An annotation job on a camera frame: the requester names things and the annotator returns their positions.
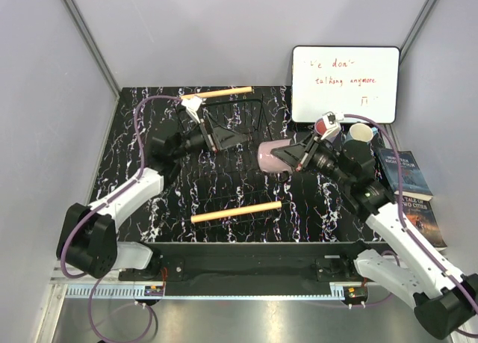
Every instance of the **whiteboard frame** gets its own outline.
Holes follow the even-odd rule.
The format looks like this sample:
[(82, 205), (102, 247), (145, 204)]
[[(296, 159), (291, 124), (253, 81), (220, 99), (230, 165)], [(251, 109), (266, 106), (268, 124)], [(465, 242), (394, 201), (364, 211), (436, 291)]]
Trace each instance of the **whiteboard frame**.
[[(398, 63), (397, 63), (397, 89), (395, 90), (395, 110), (394, 110), (394, 118), (390, 122), (380, 122), (378, 121), (378, 124), (392, 124), (395, 122), (397, 118), (397, 100), (398, 100), (398, 79), (399, 79), (399, 74), (400, 74), (400, 58), (402, 56), (402, 51), (398, 46), (311, 46), (311, 45), (297, 45), (293, 47), (292, 49), (292, 67), (291, 67), (291, 72), (292, 72), (292, 83), (291, 83), (291, 121), (297, 124), (313, 124), (314, 122), (309, 122), (309, 121), (294, 121), (292, 117), (292, 112), (294, 110), (294, 52), (296, 48), (393, 48), (398, 50)], [(358, 119), (353, 119), (353, 118), (347, 118), (345, 119), (344, 123), (363, 123), (363, 120), (358, 120)]]

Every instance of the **book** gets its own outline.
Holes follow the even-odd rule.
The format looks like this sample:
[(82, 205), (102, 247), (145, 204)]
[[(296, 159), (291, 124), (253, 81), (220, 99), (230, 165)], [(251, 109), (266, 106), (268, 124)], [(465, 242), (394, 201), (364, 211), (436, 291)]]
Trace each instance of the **book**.
[[(392, 149), (380, 148), (378, 150), (379, 160), (383, 172), (387, 178), (392, 191), (398, 194), (398, 167)], [(403, 195), (416, 199), (430, 201), (433, 198), (432, 192), (426, 184), (418, 164), (411, 151), (399, 151), (400, 164), (402, 166)]]
[(447, 246), (443, 241), (443, 237), (441, 237), (441, 232), (429, 201), (404, 196), (403, 213), (434, 248), (441, 251)]

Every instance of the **gray wall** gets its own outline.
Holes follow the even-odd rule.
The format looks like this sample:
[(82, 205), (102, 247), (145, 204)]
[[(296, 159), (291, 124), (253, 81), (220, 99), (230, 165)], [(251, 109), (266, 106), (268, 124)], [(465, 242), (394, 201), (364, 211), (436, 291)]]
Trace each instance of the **gray wall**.
[(425, 0), (76, 0), (123, 87), (290, 84), (298, 44), (401, 46)]
[(435, 194), (447, 255), (467, 274), (478, 271), (477, 18), (477, 0), (440, 0), (400, 70), (394, 124)]
[(31, 342), (114, 97), (60, 0), (0, 0), (0, 33), (0, 340)]

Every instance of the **wooden stick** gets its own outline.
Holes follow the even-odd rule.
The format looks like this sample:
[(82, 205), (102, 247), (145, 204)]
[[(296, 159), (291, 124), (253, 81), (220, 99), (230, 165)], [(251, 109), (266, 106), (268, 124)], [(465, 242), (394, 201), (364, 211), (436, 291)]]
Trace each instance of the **wooden stick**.
[(252, 214), (254, 212), (274, 210), (281, 207), (281, 201), (274, 201), (272, 203), (259, 203), (258, 205), (231, 208), (224, 211), (209, 212), (208, 214), (196, 214), (191, 216), (191, 222), (198, 223), (203, 221), (217, 220), (218, 218), (239, 216), (241, 214)]
[(214, 98), (215, 96), (225, 96), (233, 94), (251, 93), (252, 87), (235, 87), (234, 89), (205, 91), (204, 93), (181, 95), (181, 99), (191, 99), (195, 96), (199, 98)]

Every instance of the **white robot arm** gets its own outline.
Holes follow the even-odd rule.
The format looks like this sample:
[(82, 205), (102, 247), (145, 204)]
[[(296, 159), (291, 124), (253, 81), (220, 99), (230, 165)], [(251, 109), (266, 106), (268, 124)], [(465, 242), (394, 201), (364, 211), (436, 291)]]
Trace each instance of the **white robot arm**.
[[(340, 126), (338, 120), (344, 117), (366, 119), (327, 113), (317, 123), (325, 123), (322, 132), (326, 137), (333, 136)], [(349, 140), (339, 152), (315, 130), (305, 140), (276, 147), (271, 154), (291, 170), (317, 170), (338, 184), (344, 208), (378, 232), (407, 268), (397, 267), (364, 243), (357, 244), (347, 258), (360, 276), (384, 286), (413, 308), (432, 336), (444, 339), (475, 314), (470, 300), (478, 298), (478, 275), (465, 276), (403, 213), (400, 219), (402, 210), (394, 196), (375, 179), (375, 159), (367, 143)]]
[(100, 200), (88, 206), (76, 203), (68, 209), (57, 246), (62, 270), (69, 263), (95, 278), (102, 278), (110, 270), (127, 268), (142, 271), (145, 278), (160, 273), (161, 253), (140, 242), (117, 242), (119, 228), (139, 207), (176, 180), (180, 158), (203, 150), (218, 152), (248, 140), (247, 135), (216, 123), (207, 111), (200, 112), (202, 106), (197, 96), (182, 100), (182, 107), (194, 121), (191, 130), (177, 132), (174, 122), (173, 127), (163, 124), (153, 129), (144, 154), (147, 166)]

